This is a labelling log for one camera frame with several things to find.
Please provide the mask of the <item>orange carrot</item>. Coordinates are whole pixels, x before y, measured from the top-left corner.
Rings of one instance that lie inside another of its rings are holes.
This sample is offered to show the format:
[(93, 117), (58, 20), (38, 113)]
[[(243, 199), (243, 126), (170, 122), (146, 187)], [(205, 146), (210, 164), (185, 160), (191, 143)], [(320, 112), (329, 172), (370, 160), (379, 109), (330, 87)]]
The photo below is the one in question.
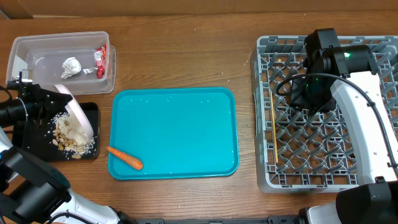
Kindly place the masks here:
[(115, 157), (117, 157), (118, 159), (125, 162), (126, 164), (128, 164), (130, 167), (132, 167), (135, 170), (142, 170), (144, 167), (143, 163), (139, 159), (132, 157), (124, 152), (121, 152), (111, 146), (107, 147), (107, 151), (110, 152)]

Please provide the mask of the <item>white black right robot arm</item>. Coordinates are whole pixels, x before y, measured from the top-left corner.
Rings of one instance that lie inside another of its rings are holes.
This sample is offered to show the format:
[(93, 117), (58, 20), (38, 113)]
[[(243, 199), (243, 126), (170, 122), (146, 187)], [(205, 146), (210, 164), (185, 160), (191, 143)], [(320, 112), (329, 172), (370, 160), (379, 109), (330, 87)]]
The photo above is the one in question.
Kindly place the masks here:
[(367, 45), (306, 44), (307, 72), (292, 76), (298, 93), (318, 111), (336, 100), (356, 156), (358, 186), (332, 203), (304, 208), (304, 223), (397, 223), (397, 139), (381, 96), (377, 64)]

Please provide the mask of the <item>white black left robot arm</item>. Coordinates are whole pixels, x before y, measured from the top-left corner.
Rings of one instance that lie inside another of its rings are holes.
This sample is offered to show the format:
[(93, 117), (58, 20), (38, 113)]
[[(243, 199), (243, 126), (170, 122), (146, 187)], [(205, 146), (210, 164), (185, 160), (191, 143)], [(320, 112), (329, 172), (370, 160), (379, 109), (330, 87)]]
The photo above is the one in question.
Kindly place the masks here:
[(1, 102), (1, 218), (16, 223), (130, 223), (122, 211), (76, 194), (56, 168), (10, 142), (6, 127), (39, 127), (75, 101), (69, 93), (45, 90), (19, 74), (1, 88), (18, 92)]

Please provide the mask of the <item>wooden chopstick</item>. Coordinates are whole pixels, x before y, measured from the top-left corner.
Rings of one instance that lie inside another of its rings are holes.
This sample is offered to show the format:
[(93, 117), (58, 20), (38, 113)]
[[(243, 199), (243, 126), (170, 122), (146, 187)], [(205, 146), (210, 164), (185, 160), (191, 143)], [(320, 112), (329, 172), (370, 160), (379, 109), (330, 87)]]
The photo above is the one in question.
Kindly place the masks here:
[(271, 105), (271, 122), (272, 122), (272, 138), (274, 142), (274, 159), (275, 163), (279, 162), (279, 156), (277, 152), (277, 137), (276, 137), (276, 126), (275, 126), (275, 111), (274, 111), (274, 102), (273, 102), (273, 94), (272, 91), (269, 90), (270, 97), (270, 105)]

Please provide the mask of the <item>white paper tissue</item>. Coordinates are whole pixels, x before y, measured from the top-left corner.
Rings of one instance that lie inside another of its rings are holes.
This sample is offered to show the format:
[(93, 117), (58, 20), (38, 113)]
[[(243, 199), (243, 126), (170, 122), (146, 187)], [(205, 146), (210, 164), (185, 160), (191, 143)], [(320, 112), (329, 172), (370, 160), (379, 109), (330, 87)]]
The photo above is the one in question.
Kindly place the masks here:
[(70, 57), (63, 62), (62, 68), (61, 78), (66, 79), (81, 72), (81, 63), (75, 57)]

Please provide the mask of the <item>pink plate with rice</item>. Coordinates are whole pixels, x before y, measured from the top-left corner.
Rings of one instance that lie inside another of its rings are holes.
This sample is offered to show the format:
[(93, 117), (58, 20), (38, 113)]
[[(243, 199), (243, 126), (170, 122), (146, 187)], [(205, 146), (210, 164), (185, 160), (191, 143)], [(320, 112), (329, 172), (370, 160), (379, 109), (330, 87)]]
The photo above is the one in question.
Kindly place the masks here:
[(80, 123), (81, 128), (84, 130), (83, 135), (85, 139), (88, 141), (90, 138), (93, 137), (93, 128), (86, 117), (86, 114), (83, 112), (82, 108), (78, 104), (77, 100), (71, 94), (71, 92), (66, 88), (64, 85), (56, 84), (54, 87), (57, 89), (59, 93), (66, 94), (72, 99), (67, 103), (65, 109), (71, 116), (74, 116), (77, 121)]

